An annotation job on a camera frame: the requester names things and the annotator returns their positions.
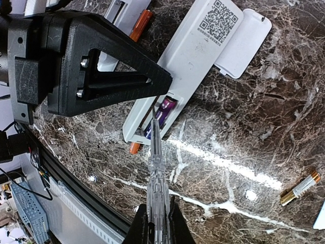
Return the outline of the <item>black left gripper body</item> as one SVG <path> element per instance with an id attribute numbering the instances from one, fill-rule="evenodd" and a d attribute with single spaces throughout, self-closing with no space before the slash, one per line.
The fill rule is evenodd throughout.
<path id="1" fill-rule="evenodd" d="M 7 85 L 16 122 L 32 125 L 33 111 L 53 91 L 73 16 L 72 11 L 7 16 Z"/>

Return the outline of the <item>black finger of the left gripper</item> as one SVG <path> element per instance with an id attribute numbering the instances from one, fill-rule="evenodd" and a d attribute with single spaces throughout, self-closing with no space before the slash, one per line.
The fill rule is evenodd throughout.
<path id="1" fill-rule="evenodd" d="M 99 75 L 94 70 L 98 14 L 74 14 L 71 19 L 67 48 L 60 64 L 61 72 L 48 95 L 48 111 L 73 117 L 120 102 L 149 98 L 167 92 L 171 74 L 156 63 L 151 76 L 135 72 Z"/>

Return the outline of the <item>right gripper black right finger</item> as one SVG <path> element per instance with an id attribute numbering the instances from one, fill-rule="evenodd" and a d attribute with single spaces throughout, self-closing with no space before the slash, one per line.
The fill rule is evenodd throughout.
<path id="1" fill-rule="evenodd" d="M 175 244 L 195 244 L 186 220 L 175 201 L 175 196 L 170 201 L 170 212 L 168 215 L 170 226 L 171 243 Z"/>

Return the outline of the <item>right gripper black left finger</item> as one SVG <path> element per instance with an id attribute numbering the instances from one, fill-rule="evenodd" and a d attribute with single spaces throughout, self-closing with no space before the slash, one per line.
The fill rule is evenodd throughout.
<path id="1" fill-rule="evenodd" d="M 148 216 L 146 204 L 141 204 L 133 219 L 123 244 L 148 243 Z"/>

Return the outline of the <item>clear handled screwdriver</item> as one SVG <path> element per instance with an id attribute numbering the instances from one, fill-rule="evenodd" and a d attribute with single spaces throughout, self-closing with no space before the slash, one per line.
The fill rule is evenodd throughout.
<path id="1" fill-rule="evenodd" d="M 166 161 L 162 153 L 159 122 L 154 110 L 152 115 L 147 186 L 148 243 L 170 243 L 170 200 L 165 178 Z"/>

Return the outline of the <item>white remote with battery compartment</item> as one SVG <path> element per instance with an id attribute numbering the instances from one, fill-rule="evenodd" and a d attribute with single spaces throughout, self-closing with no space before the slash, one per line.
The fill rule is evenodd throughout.
<path id="1" fill-rule="evenodd" d="M 134 38 L 136 21 L 150 1 L 112 1 L 105 16 L 93 17 L 97 24 L 94 70 L 99 75 L 117 75 L 131 72 L 146 77 L 156 69 L 155 61 L 141 48 Z"/>

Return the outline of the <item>orange AA battery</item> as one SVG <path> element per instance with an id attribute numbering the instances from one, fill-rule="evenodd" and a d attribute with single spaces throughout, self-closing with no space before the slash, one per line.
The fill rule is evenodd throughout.
<path id="1" fill-rule="evenodd" d="M 151 17 L 153 16 L 153 13 L 149 10 L 144 10 L 142 14 L 140 15 L 138 21 L 136 22 L 131 34 L 130 38 L 134 41 L 137 42 L 142 35 L 145 27 L 149 23 Z"/>

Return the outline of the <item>orange battery of QR remote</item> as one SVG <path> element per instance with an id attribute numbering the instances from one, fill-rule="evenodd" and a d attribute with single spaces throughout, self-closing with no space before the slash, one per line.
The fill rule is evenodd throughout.
<path id="1" fill-rule="evenodd" d="M 136 142 L 132 142 L 131 143 L 131 146 L 130 146 L 130 149 L 129 149 L 129 152 L 133 155 L 137 154 L 138 151 L 140 150 L 141 148 L 141 144 L 140 143 L 136 143 Z"/>

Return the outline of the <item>white remote with QR label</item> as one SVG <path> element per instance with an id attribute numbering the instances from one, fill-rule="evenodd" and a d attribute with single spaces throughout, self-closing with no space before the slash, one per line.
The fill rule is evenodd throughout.
<path id="1" fill-rule="evenodd" d="M 150 144 L 144 135 L 165 97 L 176 100 L 160 134 L 164 136 L 203 81 L 243 21 L 243 11 L 232 1 L 195 1 L 177 28 L 158 64 L 173 77 L 161 96 L 137 99 L 123 127 L 125 142 Z"/>

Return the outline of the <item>white battery cover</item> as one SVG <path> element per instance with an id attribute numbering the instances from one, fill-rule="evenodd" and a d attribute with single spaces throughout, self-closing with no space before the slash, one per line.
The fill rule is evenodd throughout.
<path id="1" fill-rule="evenodd" d="M 253 9 L 243 10 L 243 20 L 215 62 L 224 76 L 238 79 L 269 34 L 271 21 Z"/>
<path id="2" fill-rule="evenodd" d="M 325 230 L 325 202 L 323 203 L 320 212 L 313 225 L 315 230 Z"/>

